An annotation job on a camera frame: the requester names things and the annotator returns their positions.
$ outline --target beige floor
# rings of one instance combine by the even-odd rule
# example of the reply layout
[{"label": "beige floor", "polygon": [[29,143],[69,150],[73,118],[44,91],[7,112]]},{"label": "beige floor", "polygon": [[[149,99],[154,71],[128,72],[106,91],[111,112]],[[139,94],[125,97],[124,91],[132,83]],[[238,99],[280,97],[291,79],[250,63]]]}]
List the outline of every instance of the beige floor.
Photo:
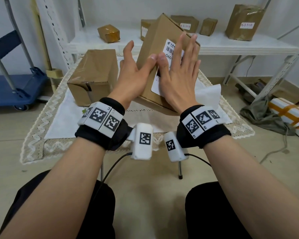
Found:
[{"label": "beige floor", "polygon": [[[245,104],[236,89],[223,87],[225,98],[239,111]],[[44,104],[31,111],[0,108],[0,226],[17,190],[36,174],[50,169],[56,160],[21,165],[22,142]],[[282,136],[252,126],[255,136],[238,140],[258,160],[283,146]],[[271,155],[264,166],[299,196],[299,138],[288,137],[288,151]],[[206,158],[202,150],[190,152]],[[120,154],[106,155],[107,172]],[[212,169],[196,158],[183,162],[184,179],[177,178],[177,164],[165,150],[153,153],[150,161],[128,158],[107,179],[116,195],[114,227],[117,238],[186,238],[184,202],[188,191],[201,183],[215,181]]]}]

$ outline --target person's right arm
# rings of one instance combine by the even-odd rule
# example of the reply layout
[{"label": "person's right arm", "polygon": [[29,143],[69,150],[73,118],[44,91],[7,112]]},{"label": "person's right arm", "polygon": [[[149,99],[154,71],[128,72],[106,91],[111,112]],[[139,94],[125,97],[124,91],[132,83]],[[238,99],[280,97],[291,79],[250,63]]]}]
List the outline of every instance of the person's right arm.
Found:
[{"label": "person's right arm", "polygon": [[[158,55],[160,86],[166,100],[181,114],[198,104],[195,82],[200,61],[193,35],[180,65],[183,34],[176,44],[171,70]],[[299,199],[231,137],[204,146],[213,171],[236,215],[254,238],[299,238]]]}]

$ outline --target white box with orange tape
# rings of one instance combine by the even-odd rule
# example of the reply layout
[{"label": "white box with orange tape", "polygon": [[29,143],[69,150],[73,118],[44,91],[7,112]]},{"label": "white box with orange tape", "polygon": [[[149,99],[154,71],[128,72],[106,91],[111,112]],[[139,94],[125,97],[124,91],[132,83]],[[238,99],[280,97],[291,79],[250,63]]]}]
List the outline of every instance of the white box with orange tape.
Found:
[{"label": "white box with orange tape", "polygon": [[299,106],[284,98],[275,98],[269,102],[268,107],[272,112],[278,114],[284,122],[293,125],[299,136]]}]

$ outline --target person's left hand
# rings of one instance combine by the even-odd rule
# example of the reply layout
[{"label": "person's left hand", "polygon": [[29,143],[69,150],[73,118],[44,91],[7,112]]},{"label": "person's left hand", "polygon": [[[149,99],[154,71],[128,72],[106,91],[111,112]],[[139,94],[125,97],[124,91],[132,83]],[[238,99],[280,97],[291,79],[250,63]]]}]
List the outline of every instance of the person's left hand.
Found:
[{"label": "person's left hand", "polygon": [[132,57],[134,42],[130,41],[124,48],[124,59],[120,62],[120,75],[113,91],[108,97],[117,100],[125,110],[131,101],[139,96],[145,88],[150,71],[154,68],[157,60],[156,54],[151,54],[143,67],[138,70]]}]

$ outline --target caster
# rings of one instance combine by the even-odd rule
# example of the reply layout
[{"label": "caster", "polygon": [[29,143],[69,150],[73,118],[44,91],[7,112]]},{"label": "caster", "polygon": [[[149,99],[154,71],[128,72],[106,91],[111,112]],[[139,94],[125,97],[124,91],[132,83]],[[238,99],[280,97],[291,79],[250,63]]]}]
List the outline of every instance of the caster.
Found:
[{"label": "caster", "polygon": [[15,105],[13,107],[14,109],[22,112],[27,111],[29,109],[29,105]]}]

